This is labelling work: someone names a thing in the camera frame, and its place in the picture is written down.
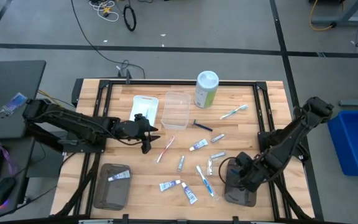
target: clear plastic container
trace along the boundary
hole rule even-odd
[[[164,128],[185,130],[189,121],[191,96],[188,93],[167,92],[161,123]]]

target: concrete floor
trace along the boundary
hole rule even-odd
[[[0,10],[5,2],[0,0]],[[214,70],[222,80],[281,80],[292,106],[269,0],[155,0],[153,4],[132,0],[138,21],[134,32],[125,28],[122,19],[117,22],[100,19],[87,0],[74,2],[85,34],[94,45],[153,47],[150,52],[136,49],[102,52],[113,60],[128,59],[140,65],[147,78],[193,79],[200,71]],[[358,53],[358,48],[351,43],[356,42],[358,27],[312,31],[308,26],[310,9],[307,0],[277,1],[288,51]],[[339,5],[318,4],[315,14],[329,16],[341,11]],[[11,47],[1,44],[18,45],[9,49]],[[45,45],[60,46],[45,49]],[[113,77],[117,73],[116,64],[101,58],[95,51],[67,50],[71,45],[88,43],[75,21],[70,1],[13,0],[0,21],[0,61],[46,60],[40,89],[65,101],[70,101],[76,78]],[[220,53],[163,52],[159,48],[162,45],[270,50],[276,54],[228,53],[225,50]],[[358,98],[358,58],[290,57],[289,61],[301,105],[311,96],[319,96],[333,105],[341,99]],[[142,77],[139,69],[132,67],[130,70],[134,78]],[[326,125],[310,132],[308,140],[324,219],[358,223],[358,177],[342,174]],[[58,166],[61,160],[51,159],[57,157],[48,156],[46,161]],[[37,196],[56,183],[56,177],[32,178],[27,195]],[[50,192],[32,206],[0,221],[47,217],[52,200],[53,192]]]

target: toothbrush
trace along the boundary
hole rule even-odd
[[[242,106],[238,107],[237,109],[230,111],[228,114],[221,116],[220,119],[227,118],[228,116],[231,116],[231,115],[237,113],[238,110],[246,110],[246,109],[248,109],[248,105],[242,105]]]
[[[203,179],[204,184],[205,184],[205,187],[208,189],[209,194],[210,194],[212,197],[214,197],[214,192],[212,191],[212,188],[211,188],[211,186],[209,185],[208,180],[206,180],[206,178],[204,177],[204,175],[203,175],[203,173],[202,173],[202,171],[201,171],[200,166],[197,165],[196,168],[197,168],[198,173],[201,175],[201,178]]]
[[[159,155],[158,159],[157,159],[157,163],[160,162],[162,155],[164,155],[164,153],[168,150],[168,147],[173,143],[173,140],[175,139],[174,136],[171,136],[171,138],[169,139],[169,142],[167,144],[167,146],[165,146],[164,151],[161,152],[161,154]]]

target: black desk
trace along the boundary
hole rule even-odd
[[[34,99],[41,82],[45,61],[0,62],[0,108],[17,92]],[[24,106],[7,118],[0,117],[0,142],[6,146],[18,170],[25,168],[30,161],[35,139],[23,137],[25,133],[22,112]],[[24,197],[28,179],[27,170],[16,177],[16,185],[7,202],[0,207],[0,213],[15,209]],[[0,181],[9,177],[7,162],[3,160]]]

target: black metal frame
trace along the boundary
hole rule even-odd
[[[107,88],[108,90],[106,93],[106,102],[105,102],[104,108],[103,108],[103,116],[108,115],[112,86],[114,84],[116,84],[116,85],[117,84],[118,85],[125,85],[125,84],[127,84],[127,85],[196,85],[196,81],[195,80],[131,80],[128,83],[127,80],[100,80],[99,87],[98,87],[98,94],[97,94],[95,105],[94,105],[93,116],[97,116],[99,113],[100,102],[101,102],[102,92],[103,92],[104,88]],[[259,130],[260,130],[260,132],[265,132],[262,107],[260,105],[260,98],[259,98],[259,89],[261,89],[262,93],[263,93],[264,101],[265,101],[269,129],[271,131],[274,130],[273,116],[272,116],[272,111],[270,108],[269,95],[267,93],[266,82],[220,81],[219,85],[221,85],[221,86],[251,86],[253,88],[255,105],[256,105],[256,110],[257,110],[257,117],[258,117],[258,122],[259,122]],[[100,153],[95,154],[94,162],[97,162],[98,165],[99,165],[100,157],[101,157]],[[81,170],[80,183],[82,182],[86,173],[88,172],[89,161],[90,161],[90,154],[87,153],[85,155],[83,167]],[[93,196],[94,196],[94,191],[95,191],[95,186],[96,186],[96,178],[97,178],[97,176],[92,178],[91,186],[89,188],[89,194],[88,194],[88,199],[87,199],[87,203],[86,203],[86,211],[85,211],[85,215],[87,215],[87,216],[91,215]],[[282,183],[285,185],[284,175],[281,175],[279,178],[282,181]],[[270,199],[272,202],[272,210],[273,210],[274,220],[278,220],[281,217],[280,217],[280,212],[278,210],[277,195],[276,195],[275,186],[274,186],[273,182],[269,182],[269,191],[270,191]],[[74,215],[79,214],[81,199],[82,199],[82,197],[80,197],[78,199],[78,201],[74,207],[74,212],[73,212]],[[285,210],[285,217],[291,218],[291,210],[290,210],[289,204],[284,198],[283,198],[283,204],[284,204],[284,210]],[[118,221],[118,222],[119,221],[121,221],[121,222],[128,221],[128,215],[124,215],[123,219],[114,219],[114,221]],[[177,221],[175,221],[175,220],[137,220],[137,221],[141,221],[141,222],[145,222],[145,223],[147,223],[147,222],[166,223],[166,222],[173,221],[173,222],[179,223],[179,220],[177,220]],[[195,220],[192,221],[192,220],[187,220],[187,222],[243,223],[243,222],[238,221],[238,217],[233,217],[232,221],[195,221]]]

